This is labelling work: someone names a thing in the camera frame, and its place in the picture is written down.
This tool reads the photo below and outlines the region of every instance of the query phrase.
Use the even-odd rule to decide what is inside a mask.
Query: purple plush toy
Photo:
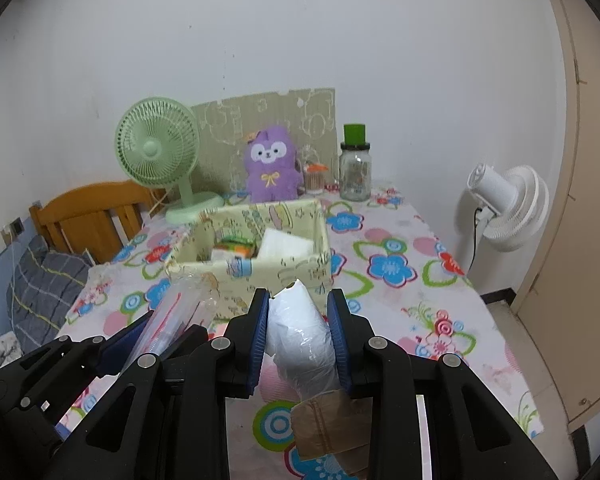
[[[247,144],[244,154],[251,202],[298,198],[302,174],[296,170],[296,147],[284,126],[269,126]]]

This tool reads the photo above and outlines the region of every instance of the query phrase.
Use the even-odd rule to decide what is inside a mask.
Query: green fan
[[[193,112],[165,97],[134,104],[116,129],[116,156],[131,179],[146,187],[178,184],[180,201],[167,209],[172,224],[195,222],[198,214],[224,205],[222,197],[193,193],[189,175],[198,163],[200,131]]]

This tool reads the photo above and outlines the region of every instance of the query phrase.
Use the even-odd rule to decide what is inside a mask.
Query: fan center cap
[[[154,158],[160,153],[160,141],[156,139],[147,139],[142,145],[142,152],[144,156]]]

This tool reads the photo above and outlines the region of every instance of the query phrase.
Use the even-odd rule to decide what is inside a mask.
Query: wooden headboard
[[[164,190],[154,190],[160,200]],[[131,240],[142,226],[139,206],[155,204],[152,192],[132,182],[103,182],[72,189],[46,207],[29,209],[36,230],[50,246],[70,253],[88,249],[98,263],[111,260],[123,243],[111,219],[113,211]]]

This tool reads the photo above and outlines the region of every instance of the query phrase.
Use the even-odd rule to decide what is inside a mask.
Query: black cable
[[[469,268],[467,269],[467,272],[469,272],[471,270],[471,267],[474,266],[474,260],[475,260],[475,237],[476,237],[476,231],[478,228],[478,220],[477,220],[477,216],[478,213],[482,212],[482,208],[481,207],[477,207],[475,208],[474,211],[474,255],[471,257],[471,264],[469,264]]]

